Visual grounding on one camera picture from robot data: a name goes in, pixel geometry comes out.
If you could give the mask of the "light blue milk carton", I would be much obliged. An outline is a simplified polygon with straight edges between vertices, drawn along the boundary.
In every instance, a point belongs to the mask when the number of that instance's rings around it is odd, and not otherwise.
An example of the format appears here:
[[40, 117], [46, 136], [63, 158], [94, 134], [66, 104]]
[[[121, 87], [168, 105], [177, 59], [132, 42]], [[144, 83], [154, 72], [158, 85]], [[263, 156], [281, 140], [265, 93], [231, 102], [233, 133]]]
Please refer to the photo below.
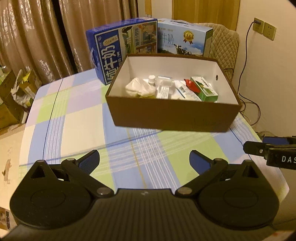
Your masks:
[[182, 20], [158, 19], [158, 52], [209, 57], [213, 29]]

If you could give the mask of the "wall socket with plug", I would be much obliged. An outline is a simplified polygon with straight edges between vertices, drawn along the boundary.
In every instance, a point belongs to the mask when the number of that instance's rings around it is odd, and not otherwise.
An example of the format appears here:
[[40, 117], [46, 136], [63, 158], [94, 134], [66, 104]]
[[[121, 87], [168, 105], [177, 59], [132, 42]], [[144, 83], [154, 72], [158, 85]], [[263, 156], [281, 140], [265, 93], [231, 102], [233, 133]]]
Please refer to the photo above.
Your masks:
[[263, 34], [264, 21], [258, 18], [254, 18], [252, 29], [259, 34]]

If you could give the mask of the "red small packet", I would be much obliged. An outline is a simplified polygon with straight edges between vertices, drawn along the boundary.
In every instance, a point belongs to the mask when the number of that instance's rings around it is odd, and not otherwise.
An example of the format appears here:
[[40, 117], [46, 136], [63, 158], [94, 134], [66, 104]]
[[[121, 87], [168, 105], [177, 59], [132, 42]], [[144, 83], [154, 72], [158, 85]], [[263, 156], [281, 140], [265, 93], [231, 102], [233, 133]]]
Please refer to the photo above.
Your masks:
[[199, 94], [200, 93], [200, 89], [199, 87], [195, 84], [194, 81], [191, 81], [189, 79], [184, 79], [185, 83], [186, 83], [186, 87], [189, 88], [189, 90], [191, 90], [192, 92]]

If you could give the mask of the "clear dental floss box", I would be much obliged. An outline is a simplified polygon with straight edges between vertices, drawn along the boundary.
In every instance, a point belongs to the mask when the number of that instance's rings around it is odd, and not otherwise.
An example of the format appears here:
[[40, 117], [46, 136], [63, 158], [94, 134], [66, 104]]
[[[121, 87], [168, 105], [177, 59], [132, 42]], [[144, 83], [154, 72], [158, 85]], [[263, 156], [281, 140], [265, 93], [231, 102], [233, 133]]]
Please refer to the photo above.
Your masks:
[[171, 77], [157, 76], [156, 82], [159, 86], [172, 87], [173, 85], [173, 79]]

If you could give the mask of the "brown patterned curtain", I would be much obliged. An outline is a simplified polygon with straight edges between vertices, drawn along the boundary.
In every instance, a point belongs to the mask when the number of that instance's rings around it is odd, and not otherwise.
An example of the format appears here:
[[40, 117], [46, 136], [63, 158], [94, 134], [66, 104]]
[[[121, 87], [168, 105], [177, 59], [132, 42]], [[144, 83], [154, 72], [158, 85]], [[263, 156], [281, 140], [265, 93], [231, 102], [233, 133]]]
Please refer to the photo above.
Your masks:
[[43, 84], [89, 70], [86, 31], [136, 17], [137, 1], [1, 1], [1, 66]]

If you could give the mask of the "green medicine box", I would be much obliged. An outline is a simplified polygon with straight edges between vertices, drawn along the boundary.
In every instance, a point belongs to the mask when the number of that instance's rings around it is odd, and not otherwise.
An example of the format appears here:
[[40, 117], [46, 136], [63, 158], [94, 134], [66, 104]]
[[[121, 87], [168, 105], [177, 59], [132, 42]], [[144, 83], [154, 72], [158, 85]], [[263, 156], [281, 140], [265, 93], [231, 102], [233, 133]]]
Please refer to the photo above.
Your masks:
[[215, 102], [218, 100], [218, 93], [213, 89], [206, 79], [202, 76], [192, 76], [191, 81], [198, 89], [198, 97], [203, 102]]

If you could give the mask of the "small white pill bottle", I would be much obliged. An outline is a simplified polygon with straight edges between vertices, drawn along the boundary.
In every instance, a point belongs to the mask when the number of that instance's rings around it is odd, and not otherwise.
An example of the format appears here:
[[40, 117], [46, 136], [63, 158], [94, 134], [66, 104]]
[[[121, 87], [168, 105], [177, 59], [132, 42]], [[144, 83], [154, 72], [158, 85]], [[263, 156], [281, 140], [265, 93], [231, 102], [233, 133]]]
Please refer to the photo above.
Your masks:
[[151, 86], [155, 86], [156, 85], [156, 77], [154, 75], [150, 75], [148, 78], [148, 83]]

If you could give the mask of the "brown cardboard storage box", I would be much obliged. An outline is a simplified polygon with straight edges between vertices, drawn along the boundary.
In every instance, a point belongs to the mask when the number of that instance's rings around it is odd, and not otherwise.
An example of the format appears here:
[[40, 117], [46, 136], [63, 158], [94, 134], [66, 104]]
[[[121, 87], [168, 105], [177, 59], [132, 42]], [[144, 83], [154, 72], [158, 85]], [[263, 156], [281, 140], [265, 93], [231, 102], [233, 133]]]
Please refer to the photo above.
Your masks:
[[[203, 76], [218, 93], [216, 102], [131, 97], [125, 86], [149, 75], [184, 80]], [[171, 131], [226, 132], [242, 104], [217, 60], [174, 54], [128, 54], [105, 95], [116, 126]]]

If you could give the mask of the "white cream tube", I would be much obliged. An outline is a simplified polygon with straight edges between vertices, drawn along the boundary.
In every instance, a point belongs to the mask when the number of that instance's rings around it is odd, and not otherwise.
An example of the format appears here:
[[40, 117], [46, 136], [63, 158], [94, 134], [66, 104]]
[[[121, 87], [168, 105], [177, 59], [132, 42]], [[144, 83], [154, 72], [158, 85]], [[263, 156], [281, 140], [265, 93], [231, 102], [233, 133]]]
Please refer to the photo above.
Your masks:
[[201, 101], [201, 99], [186, 86], [185, 80], [175, 80], [175, 88], [185, 100]]

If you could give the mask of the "plaid tablecloth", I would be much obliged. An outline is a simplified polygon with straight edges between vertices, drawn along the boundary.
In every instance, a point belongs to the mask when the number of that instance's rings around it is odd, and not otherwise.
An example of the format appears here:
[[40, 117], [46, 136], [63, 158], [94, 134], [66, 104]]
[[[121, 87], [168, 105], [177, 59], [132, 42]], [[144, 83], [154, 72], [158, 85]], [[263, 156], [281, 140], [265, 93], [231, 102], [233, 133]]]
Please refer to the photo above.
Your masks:
[[289, 187], [280, 169], [243, 152], [246, 141], [259, 138], [241, 115], [225, 133], [117, 127], [105, 100], [106, 91], [94, 70], [42, 86], [23, 134], [19, 177], [39, 159], [58, 164], [98, 150], [100, 163], [92, 177], [111, 189], [176, 190], [197, 176], [189, 163], [190, 152], [197, 150], [232, 164], [254, 161], [279, 199], [287, 196]]

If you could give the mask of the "open cardboard box clutter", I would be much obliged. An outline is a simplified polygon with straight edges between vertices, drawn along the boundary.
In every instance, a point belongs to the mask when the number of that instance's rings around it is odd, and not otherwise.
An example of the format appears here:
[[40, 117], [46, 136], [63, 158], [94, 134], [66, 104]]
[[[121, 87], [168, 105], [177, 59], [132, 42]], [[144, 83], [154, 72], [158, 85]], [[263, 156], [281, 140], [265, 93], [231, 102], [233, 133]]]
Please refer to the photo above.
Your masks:
[[15, 84], [11, 89], [11, 95], [17, 104], [24, 108], [30, 108], [41, 86], [42, 82], [33, 70], [30, 70], [26, 74], [20, 70], [16, 77]]

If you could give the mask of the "dark blue milk carton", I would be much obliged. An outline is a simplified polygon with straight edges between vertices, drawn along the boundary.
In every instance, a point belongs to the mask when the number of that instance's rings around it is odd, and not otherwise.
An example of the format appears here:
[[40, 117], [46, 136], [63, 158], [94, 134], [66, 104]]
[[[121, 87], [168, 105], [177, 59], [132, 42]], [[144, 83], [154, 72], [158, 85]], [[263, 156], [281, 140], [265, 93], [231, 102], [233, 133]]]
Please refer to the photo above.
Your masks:
[[99, 26], [87, 30], [86, 39], [97, 77], [108, 85], [127, 54], [157, 52], [158, 20], [142, 17]]

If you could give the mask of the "cardboard box with tissue packs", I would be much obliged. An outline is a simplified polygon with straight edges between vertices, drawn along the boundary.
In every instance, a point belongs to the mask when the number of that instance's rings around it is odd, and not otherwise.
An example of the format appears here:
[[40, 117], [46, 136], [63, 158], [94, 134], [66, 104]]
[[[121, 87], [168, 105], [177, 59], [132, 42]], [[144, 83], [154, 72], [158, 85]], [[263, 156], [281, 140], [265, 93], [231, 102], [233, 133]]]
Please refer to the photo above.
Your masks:
[[19, 124], [23, 120], [24, 108], [17, 104], [11, 95], [16, 81], [15, 74], [10, 71], [1, 75], [1, 121], [0, 128]]

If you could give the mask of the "beige wall socket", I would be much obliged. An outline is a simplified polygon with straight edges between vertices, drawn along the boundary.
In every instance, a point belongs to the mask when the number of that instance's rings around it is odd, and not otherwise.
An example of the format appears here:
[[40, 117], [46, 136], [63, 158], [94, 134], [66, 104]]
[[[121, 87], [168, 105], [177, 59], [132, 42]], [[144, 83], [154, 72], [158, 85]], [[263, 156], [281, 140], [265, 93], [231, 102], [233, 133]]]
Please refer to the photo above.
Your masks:
[[274, 40], [276, 34], [276, 27], [269, 23], [264, 23], [263, 36], [267, 39]]

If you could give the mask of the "white knitted cloth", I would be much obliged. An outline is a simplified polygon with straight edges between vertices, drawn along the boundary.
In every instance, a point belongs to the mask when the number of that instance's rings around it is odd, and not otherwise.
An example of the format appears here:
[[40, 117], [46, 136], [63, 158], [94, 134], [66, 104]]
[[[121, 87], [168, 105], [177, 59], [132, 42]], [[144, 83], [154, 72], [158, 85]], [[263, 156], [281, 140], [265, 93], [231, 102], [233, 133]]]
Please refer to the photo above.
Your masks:
[[149, 85], [146, 81], [139, 78], [133, 78], [132, 81], [125, 86], [126, 93], [132, 97], [151, 97], [156, 93], [156, 88]]

